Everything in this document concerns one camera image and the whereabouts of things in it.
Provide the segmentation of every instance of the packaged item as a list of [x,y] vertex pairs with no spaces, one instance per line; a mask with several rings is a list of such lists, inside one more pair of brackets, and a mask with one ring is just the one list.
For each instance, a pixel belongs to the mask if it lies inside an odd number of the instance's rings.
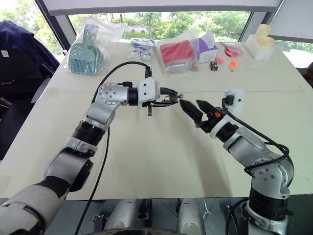
[[215,61],[219,49],[215,45],[214,37],[210,30],[207,30],[202,37],[191,40],[191,44],[194,47],[199,45],[199,50],[196,50],[199,64]]
[[182,73],[198,69],[199,41],[196,29],[184,32],[171,39],[156,41],[156,49],[167,73]]
[[228,68],[231,72],[234,72],[234,69],[236,70],[238,68],[247,68],[249,67],[249,60],[247,60],[247,57],[243,57],[244,55],[244,47],[241,43],[222,43],[220,42],[222,46],[224,46],[224,53],[228,57],[230,57]]
[[246,48],[255,60],[268,59],[275,52],[275,40],[271,37],[257,40],[255,35],[249,35]]
[[105,23],[88,17],[79,27],[76,40],[68,52],[66,68],[74,73],[96,75],[109,67],[116,42],[122,37],[123,24]]
[[152,61],[155,43],[151,39],[131,38],[128,58],[142,61]]

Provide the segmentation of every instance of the orange object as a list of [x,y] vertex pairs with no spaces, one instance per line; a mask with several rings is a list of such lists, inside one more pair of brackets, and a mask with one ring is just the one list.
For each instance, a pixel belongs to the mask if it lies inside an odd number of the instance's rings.
[[219,118],[221,114],[219,112],[215,112],[215,117]]
[[232,60],[232,61],[230,61],[229,66],[230,66],[231,68],[237,67],[237,66],[238,66],[238,61],[237,61],[237,60]]

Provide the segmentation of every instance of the tabletop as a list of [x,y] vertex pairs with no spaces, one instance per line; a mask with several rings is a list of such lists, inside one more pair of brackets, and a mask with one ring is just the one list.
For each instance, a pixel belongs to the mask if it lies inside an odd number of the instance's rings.
[[[184,98],[219,106],[222,92],[185,92]],[[93,92],[48,90],[37,101],[0,164],[0,197],[42,180],[47,163],[63,146],[90,105]],[[246,92],[240,118],[290,149],[295,176],[291,194],[313,193],[312,91]],[[92,172],[67,199],[88,199],[100,170],[106,135]],[[241,197],[250,177],[218,139],[195,128],[173,105],[153,109],[121,106],[111,125],[109,154],[94,199]]]
[[[303,79],[280,49],[266,61],[255,61],[243,47],[244,54],[238,58],[239,66],[234,72],[228,68],[230,58],[224,54],[224,47],[217,43],[218,55],[225,63],[217,71],[211,71],[208,63],[200,64],[199,71],[189,71],[179,75],[167,75],[155,57],[148,63],[152,67],[153,77],[163,87],[173,88],[179,92],[222,92],[230,88],[245,91],[311,91],[311,86]],[[110,69],[127,60],[129,43],[118,43],[116,52],[110,62]],[[63,60],[47,89],[57,92],[94,92],[99,82],[108,72],[90,77],[71,73],[64,69],[67,57]],[[112,81],[133,81],[137,84],[144,78],[144,68],[138,65],[127,65],[114,72]]]

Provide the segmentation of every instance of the black cable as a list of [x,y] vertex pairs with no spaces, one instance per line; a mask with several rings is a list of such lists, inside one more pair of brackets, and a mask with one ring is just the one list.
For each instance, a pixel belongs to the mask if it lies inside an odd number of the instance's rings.
[[93,103],[93,102],[96,100],[96,97],[97,97],[99,88],[100,88],[101,85],[108,79],[108,77],[109,77],[112,73],[114,73],[118,68],[120,68],[120,67],[122,67],[122,66],[124,66],[124,65],[129,65],[129,64],[142,65],[142,66],[146,67],[146,69],[149,68],[149,70],[150,70],[150,66],[148,66],[148,65],[145,64],[145,63],[138,62],[138,61],[127,61],[127,62],[124,62],[124,63],[122,63],[122,64],[119,64],[118,66],[116,66],[115,68],[113,68],[113,69],[102,79],[102,81],[100,82],[99,86],[97,87],[97,89],[96,89],[96,91],[95,91],[95,93],[94,93],[94,95],[93,95],[93,98],[92,98],[91,103]]
[[100,169],[100,172],[99,172],[99,175],[98,175],[96,184],[94,185],[93,191],[92,191],[92,193],[91,193],[91,196],[90,196],[90,198],[89,198],[89,200],[88,200],[88,202],[87,202],[87,205],[86,205],[86,207],[85,207],[85,209],[84,209],[84,212],[83,212],[83,214],[82,214],[82,216],[81,216],[81,218],[80,218],[80,220],[79,220],[79,223],[78,223],[78,225],[77,225],[77,228],[76,228],[76,231],[75,231],[75,235],[78,235],[79,229],[80,229],[80,227],[81,227],[81,225],[82,225],[82,223],[83,223],[83,220],[84,220],[85,215],[86,215],[86,213],[87,213],[87,210],[88,210],[88,208],[89,208],[89,206],[90,206],[90,203],[91,203],[91,201],[92,201],[92,198],[93,198],[94,194],[96,193],[96,190],[97,190],[97,187],[98,187],[98,184],[99,184],[101,175],[102,175],[102,171],[103,171],[103,168],[104,168],[104,165],[105,165],[105,163],[106,163],[107,156],[108,156],[109,139],[110,139],[110,128],[108,128],[107,147],[106,147],[106,153],[105,153],[105,155],[104,155],[104,159],[103,159],[103,162],[102,162],[102,166],[101,166],[101,169]]
[[243,198],[241,200],[239,200],[238,202],[236,202],[230,209],[229,211],[229,214],[228,214],[228,218],[226,220],[226,226],[225,226],[225,235],[228,235],[228,232],[229,232],[229,222],[230,222],[230,218],[231,218],[231,215],[234,213],[235,209],[237,206],[239,206],[241,203],[247,201],[248,198]]
[[[100,82],[99,86],[97,87],[97,89],[96,89],[96,91],[95,91],[95,93],[94,93],[94,96],[93,96],[93,98],[92,98],[91,104],[93,104],[93,103],[95,102],[95,99],[96,99],[96,97],[97,97],[98,90],[99,90],[100,86],[108,79],[108,77],[109,77],[114,71],[116,71],[118,68],[120,68],[120,67],[122,67],[122,66],[124,66],[124,65],[129,65],[129,64],[142,65],[142,66],[144,66],[144,67],[146,68],[146,71],[145,71],[146,77],[149,77],[149,76],[152,75],[152,74],[151,74],[151,68],[150,68],[150,66],[146,65],[145,63],[141,63],[141,62],[138,62],[138,61],[127,61],[127,62],[125,62],[125,63],[119,64],[118,66],[114,67],[114,68],[102,79],[102,81]],[[108,156],[109,139],[110,139],[110,128],[108,128],[107,147],[106,147],[106,153],[105,153],[105,156],[104,156],[104,160],[103,160],[103,162],[102,162],[102,166],[101,166],[101,169],[100,169],[100,172],[99,172],[99,175],[98,175],[96,184],[95,184],[95,186],[94,186],[94,188],[93,188],[93,191],[92,191],[92,193],[91,193],[91,196],[90,196],[90,198],[89,198],[89,200],[88,200],[88,202],[87,202],[87,205],[86,205],[86,207],[85,207],[85,209],[84,209],[84,212],[83,212],[83,214],[82,214],[82,216],[81,216],[81,218],[80,218],[80,220],[79,220],[79,223],[78,223],[78,225],[77,225],[77,228],[76,228],[76,231],[75,231],[75,235],[78,235],[79,229],[80,229],[80,227],[81,227],[81,225],[82,225],[82,223],[83,223],[83,220],[84,220],[84,218],[85,218],[85,215],[86,215],[86,213],[87,213],[87,210],[88,210],[88,208],[89,208],[89,206],[90,206],[90,204],[91,204],[92,198],[93,198],[93,196],[94,196],[94,194],[95,194],[95,192],[96,192],[96,190],[97,190],[97,187],[98,187],[98,184],[99,184],[101,175],[102,175],[102,171],[103,171],[103,168],[104,168],[104,165],[105,165],[105,163],[106,163],[107,156]]]
[[243,211],[243,214],[244,214],[244,217],[245,217],[245,214],[246,214],[246,203],[242,204],[241,210]]
[[253,168],[257,168],[257,167],[260,167],[260,166],[265,166],[265,165],[269,165],[269,164],[273,164],[273,163],[277,163],[283,159],[287,159],[292,167],[293,167],[293,162],[289,156],[289,149],[282,145],[282,144],[278,144],[276,143],[275,141],[273,141],[272,139],[270,139],[269,137],[267,137],[266,135],[262,134],[261,132],[257,131],[256,129],[254,129],[253,127],[251,127],[250,125],[248,125],[247,123],[245,123],[244,121],[240,120],[239,118],[237,118],[236,116],[234,116],[229,110],[228,108],[226,107],[226,99],[223,98],[222,99],[222,108],[225,110],[225,112],[232,118],[234,119],[235,121],[237,121],[238,123],[240,123],[242,126],[246,127],[247,129],[249,129],[250,131],[254,132],[256,135],[264,138],[265,140],[267,140],[268,142],[265,142],[265,144],[267,145],[273,145],[275,146],[276,148],[278,148],[282,153],[283,155],[277,159],[274,159],[274,160],[270,160],[270,161],[267,161],[267,162],[264,162],[264,163],[258,163],[258,164],[254,164],[254,165],[250,165],[250,166],[247,166],[244,171],[245,173],[247,173],[248,175],[252,176],[250,170],[253,169]]

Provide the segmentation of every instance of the pink object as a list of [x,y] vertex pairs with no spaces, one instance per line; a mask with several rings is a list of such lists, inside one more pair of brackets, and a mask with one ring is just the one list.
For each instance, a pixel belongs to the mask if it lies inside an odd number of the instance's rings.
[[216,56],[216,63],[218,63],[219,65],[222,65],[223,63],[225,63],[225,61],[224,61],[224,59],[222,57],[217,55]]

